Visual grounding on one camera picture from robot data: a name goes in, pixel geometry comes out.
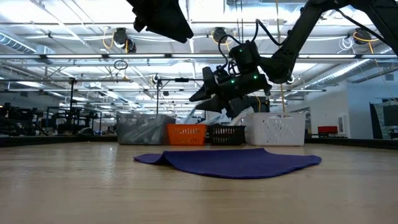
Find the fluorescent light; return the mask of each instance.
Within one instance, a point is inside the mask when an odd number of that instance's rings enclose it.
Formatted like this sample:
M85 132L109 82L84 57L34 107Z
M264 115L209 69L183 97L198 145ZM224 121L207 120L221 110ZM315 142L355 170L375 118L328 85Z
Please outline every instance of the fluorescent light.
M310 93L310 92L322 92L325 90L293 90L293 91L302 92L302 93Z
M39 55L0 55L1 59L40 59Z
M223 58L221 54L172 54L172 58Z
M110 96L110 97L112 97L114 99L118 99L119 98L119 96L116 93L112 92L112 91L107 91L105 94L107 94L108 96Z
M391 55L391 54L362 55L362 58L397 58L397 55Z
M54 96L64 97L63 95L61 95L59 93L53 93L53 92L50 92L50 93L53 94Z
M73 97L73 99L74 100L77 100L77 101L88 101L86 98L83 98L83 97Z
M70 92L70 90L43 90L43 91L56 91L56 92L68 91L68 92Z
M109 58L164 58L164 54L111 54Z
M21 84L21 85L25 85L25 86L36 87L36 88L43 87L41 84L34 83L34 82L17 82L17 83Z
M311 54L299 55L299 58L355 58L356 55Z
M266 57L266 58L271 58L272 57L272 54L262 54L262 55L260 55L261 57Z
M106 52L107 54L109 54L109 52L106 49L100 49L100 51Z
M102 55L47 55L47 58L102 58Z
M7 91L40 91L38 89L8 89Z

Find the cable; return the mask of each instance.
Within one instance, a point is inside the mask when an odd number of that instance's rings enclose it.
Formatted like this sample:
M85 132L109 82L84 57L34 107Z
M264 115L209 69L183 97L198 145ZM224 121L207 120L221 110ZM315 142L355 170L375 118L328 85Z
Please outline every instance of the cable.
M241 31L239 29L239 19L238 19L238 1L235 0L235 10L236 10L236 23L238 25L238 37L239 37L239 41L241 40Z
M218 41L218 50L220 51L220 54L225 58L225 64L222 66L222 68L225 68L228 64L228 57L225 56L224 52L221 50L221 41L225 38L225 37L230 37L232 38L236 43L241 44L240 41L236 40L235 37L233 37L232 35L226 34L224 36L222 36L220 38L220 41Z
M372 44L371 44L370 42L369 42L369 48L371 49L372 54L374 54L373 47L372 47ZM387 85L387 82L386 82L386 80L384 79L383 74L382 74L381 71L380 71L380 67L379 67L379 64L378 64L377 60L374 59L374 62L376 63L376 66L377 66L377 68L378 68L378 70L379 70L380 77L381 77L381 79L383 80L384 85L386 86L386 90L390 93L390 95L391 95L392 99L395 101L396 105L398 105L398 101L397 101L396 98L394 97L394 94L392 94L391 89L390 89L389 86Z
M257 100L259 101L259 113L261 112L261 100L260 100L260 98L258 98L257 96L256 96L256 94L254 94L253 93L253 95L257 98Z
M340 54L345 50L351 49L354 45L354 41L352 40L352 38L347 37L347 38L339 40L338 45L341 50L339 52L337 52L337 54Z
M106 30L107 30L107 29L108 29L107 27L104 28L104 37L105 37L105 34L106 34ZM111 48L113 47L113 37L114 37L114 32L112 33L112 43L111 43L111 46L110 46L110 47L108 47L108 46L105 44L105 39L102 39L102 43L104 44L104 46L105 46L107 49L111 49Z
M371 49L372 54L374 54L372 44L370 42L368 42L368 44L369 44L369 48Z
M346 14L344 14L340 9L335 9L337 12L339 12L344 18L346 18L347 20L349 20L350 22L352 22L353 24L359 26L360 28L368 31L369 33L371 33L373 36L377 37L379 40L383 41L385 44L388 45L388 43L386 42L386 40L384 40L384 38L382 38L379 34L375 33L373 30L367 28L366 26L356 22L354 19L352 19L350 16L347 16Z
M214 43L218 44L218 42L214 39L214 31L211 31L210 38L214 41ZM231 40L229 43L225 43L225 44L222 44L222 45L228 45L228 44L230 44L232 42L233 42L233 40Z
M278 43L278 41L275 40L275 38L272 36L272 34L268 31L268 29L264 26L264 24L259 19L256 19L256 32L254 33L254 37L251 41L256 40L257 35L259 33L259 25L267 33L269 39L271 41L273 41L274 44L276 44L276 46L282 46L285 43L285 41L283 41L282 43Z
M241 0L241 20L242 20L242 42L244 42L244 36L243 36L243 5L242 5L242 0Z
M355 32L355 33L354 33L354 38L357 39L357 40L363 41L363 42L375 42L375 41L378 41L378 40L379 40L379 39L373 39L373 40L361 39L361 38L355 36L355 34L357 34L357 33L358 33L358 32Z

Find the wooden table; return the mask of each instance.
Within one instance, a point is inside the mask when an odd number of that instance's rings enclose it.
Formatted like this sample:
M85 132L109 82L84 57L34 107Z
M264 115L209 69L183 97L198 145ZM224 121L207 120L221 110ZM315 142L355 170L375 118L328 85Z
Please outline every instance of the wooden table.
M315 154L323 162L261 180L216 179L132 161L139 154L171 149L182 150L97 142L0 149L0 223L398 220L398 151L270 147L281 154Z

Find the blue towel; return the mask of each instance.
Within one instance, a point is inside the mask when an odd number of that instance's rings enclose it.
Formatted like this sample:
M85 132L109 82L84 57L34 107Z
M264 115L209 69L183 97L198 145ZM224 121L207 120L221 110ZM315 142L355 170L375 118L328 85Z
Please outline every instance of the blue towel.
M153 165L171 165L192 174L227 179L261 179L277 177L318 165L318 156L274 154L264 149L217 151L165 151L134 158Z

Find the black cable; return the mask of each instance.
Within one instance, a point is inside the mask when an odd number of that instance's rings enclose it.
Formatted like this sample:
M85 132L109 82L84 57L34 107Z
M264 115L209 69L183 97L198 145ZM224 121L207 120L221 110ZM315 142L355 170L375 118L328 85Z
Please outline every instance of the black cable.
M218 50L220 51L221 55L225 58L225 64L222 66L223 68L225 68L225 67L227 66L227 64L228 64L228 57L225 56L224 52L221 50L221 41L223 41L223 39L224 39L225 37L230 37L230 38L232 38L236 43L241 44L240 41L236 40L235 37L233 37L232 35L229 35L229 34L226 34L226 35L224 35L224 36L222 36L222 37L220 38L220 40L218 41Z
M236 70L235 70L235 67L237 67L238 65L234 62L234 61L230 61L229 62L229 65L228 65L228 73L229 73L229 75L231 75L231 70L233 71L233 75L234 76L236 76L236 75L241 75L241 73L240 72L236 72Z
M129 64L123 60L117 60L115 61L115 63L113 64L113 67L116 70L126 70L129 67Z
M255 39L257 38L257 35L259 32L259 25L267 33L270 40L273 41L274 44L276 44L276 46L282 46L285 43L285 41L283 41L282 43L278 43L278 41L275 40L275 38L272 36L272 34L268 31L268 29L264 26L264 24L259 19L256 19L256 33L254 34L254 37L251 41L255 41Z
M369 33L371 33L373 36L377 37L379 40L383 41L385 44L388 45L388 43L386 42L386 40L384 40L383 37L381 37L379 34L377 34L376 32L374 32L373 30L367 28L366 26L360 24L359 22L356 22L354 19L352 19L350 16L347 16L346 14L344 14L340 9L335 9L336 12L339 12L344 18L346 18L347 20L349 20L350 22L352 22L353 24L359 26L360 28L368 31Z

